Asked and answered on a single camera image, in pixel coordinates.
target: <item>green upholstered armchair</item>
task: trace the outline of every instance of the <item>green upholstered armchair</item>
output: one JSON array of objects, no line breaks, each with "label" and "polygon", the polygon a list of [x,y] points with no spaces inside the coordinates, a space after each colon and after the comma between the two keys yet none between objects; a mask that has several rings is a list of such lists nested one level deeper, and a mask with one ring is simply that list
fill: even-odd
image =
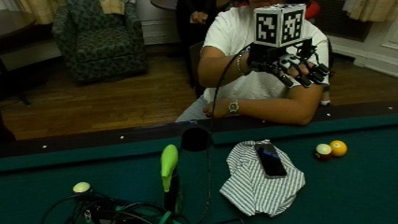
[{"label": "green upholstered armchair", "polygon": [[143,26],[134,3],[126,3],[119,15],[104,14],[100,0],[67,0],[53,34],[78,83],[146,71]]}]

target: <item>green felt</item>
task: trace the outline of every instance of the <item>green felt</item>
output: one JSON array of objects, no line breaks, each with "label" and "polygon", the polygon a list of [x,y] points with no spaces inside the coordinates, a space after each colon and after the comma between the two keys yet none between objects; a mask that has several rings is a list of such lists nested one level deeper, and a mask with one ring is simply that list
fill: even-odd
[{"label": "green felt", "polygon": [[[236,142],[271,138],[305,173],[307,185],[291,208],[277,217],[256,216],[248,223],[395,223],[398,220],[397,116],[317,122],[305,128],[247,130],[215,134],[211,149],[212,200],[206,223],[243,216],[219,190],[230,177],[228,154]],[[317,144],[340,139],[349,146],[343,158],[321,162]],[[131,202],[163,203],[162,151],[180,139],[168,138],[111,147],[86,148],[0,160],[0,220],[3,223],[39,223],[51,205],[86,181],[102,193]],[[33,169],[45,164],[42,169]],[[208,196],[207,152],[180,153],[179,173],[183,213],[192,223],[200,220]],[[65,223],[74,201],[50,214],[49,223]]]}]

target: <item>green handle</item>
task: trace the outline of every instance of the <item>green handle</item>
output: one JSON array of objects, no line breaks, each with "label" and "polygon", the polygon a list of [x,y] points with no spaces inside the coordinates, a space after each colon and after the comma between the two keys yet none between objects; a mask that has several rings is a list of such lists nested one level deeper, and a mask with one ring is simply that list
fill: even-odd
[{"label": "green handle", "polygon": [[179,162],[179,151],[175,145],[168,145],[162,153],[162,180],[164,192],[171,190],[174,171]]}]

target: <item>wooden floor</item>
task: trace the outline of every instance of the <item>wooden floor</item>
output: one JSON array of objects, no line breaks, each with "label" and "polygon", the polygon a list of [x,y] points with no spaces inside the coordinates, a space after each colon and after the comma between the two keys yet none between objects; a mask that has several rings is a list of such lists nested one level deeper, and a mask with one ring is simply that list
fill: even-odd
[{"label": "wooden floor", "polygon": [[[11,97],[0,102],[6,125],[18,139],[88,133],[174,122],[196,100],[183,58],[168,58],[171,46],[147,47],[148,73],[76,86],[63,60],[43,73],[49,83],[29,91],[31,107]],[[337,58],[332,78],[335,105],[398,100],[398,77]]]}]

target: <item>billiard ball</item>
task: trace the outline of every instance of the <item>billiard ball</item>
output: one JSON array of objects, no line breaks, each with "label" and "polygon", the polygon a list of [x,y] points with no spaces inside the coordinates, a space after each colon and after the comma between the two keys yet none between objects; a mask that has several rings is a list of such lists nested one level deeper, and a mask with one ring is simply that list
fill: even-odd
[{"label": "billiard ball", "polygon": [[74,187],[74,192],[75,193],[84,193],[90,190],[91,186],[87,182],[80,182],[75,185]]},{"label": "billiard ball", "polygon": [[321,161],[328,161],[332,158],[332,146],[328,144],[320,144],[315,149],[315,156]]},{"label": "billiard ball", "polygon": [[335,157],[343,157],[348,153],[348,145],[340,141],[335,140],[329,143],[332,146],[332,154]]}]

